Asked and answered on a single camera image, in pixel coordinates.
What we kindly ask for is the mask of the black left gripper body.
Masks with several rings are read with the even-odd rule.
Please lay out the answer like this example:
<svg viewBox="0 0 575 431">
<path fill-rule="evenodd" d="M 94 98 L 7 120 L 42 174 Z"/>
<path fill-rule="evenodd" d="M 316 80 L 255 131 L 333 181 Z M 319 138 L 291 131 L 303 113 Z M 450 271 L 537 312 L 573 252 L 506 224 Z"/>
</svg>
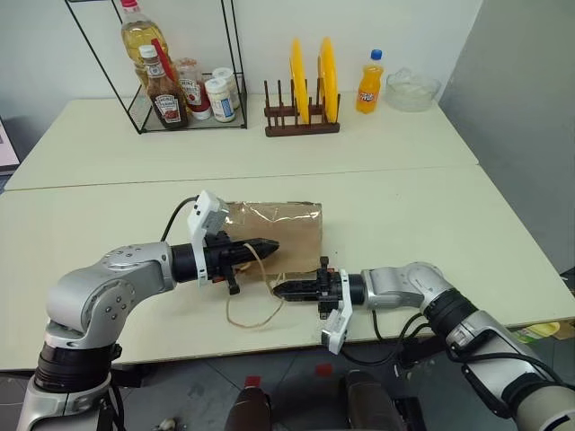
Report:
<svg viewBox="0 0 575 431">
<path fill-rule="evenodd" d="M 208 279 L 213 284 L 226 281 L 229 294 L 238 295 L 233 266 L 246 262 L 246 248 L 241 242 L 232 242 L 227 233 L 208 234 L 205 243 Z"/>
</svg>

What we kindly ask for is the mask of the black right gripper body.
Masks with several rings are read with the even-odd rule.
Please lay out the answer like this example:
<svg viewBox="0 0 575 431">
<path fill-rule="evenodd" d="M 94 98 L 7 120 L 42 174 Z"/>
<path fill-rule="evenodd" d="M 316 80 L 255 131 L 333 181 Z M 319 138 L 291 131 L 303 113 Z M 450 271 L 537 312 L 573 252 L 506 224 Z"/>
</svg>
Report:
<svg viewBox="0 0 575 431">
<path fill-rule="evenodd" d="M 341 299 L 341 276 L 329 267 L 329 258 L 320 258 L 320 268 L 316 272 L 318 312 L 321 320 L 327 320 L 333 310 L 339 308 Z"/>
</svg>

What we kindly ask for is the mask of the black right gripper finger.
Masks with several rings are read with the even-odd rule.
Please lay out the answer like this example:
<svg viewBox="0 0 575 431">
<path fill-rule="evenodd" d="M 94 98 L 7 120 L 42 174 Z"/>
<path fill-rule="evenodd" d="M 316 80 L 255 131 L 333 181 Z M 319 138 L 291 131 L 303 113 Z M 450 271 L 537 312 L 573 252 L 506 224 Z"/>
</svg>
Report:
<svg viewBox="0 0 575 431">
<path fill-rule="evenodd" d="M 275 293 L 316 293 L 315 280 L 288 280 L 274 287 Z"/>
<path fill-rule="evenodd" d="M 276 291 L 275 296 L 287 302 L 317 302 L 316 292 Z"/>
</svg>

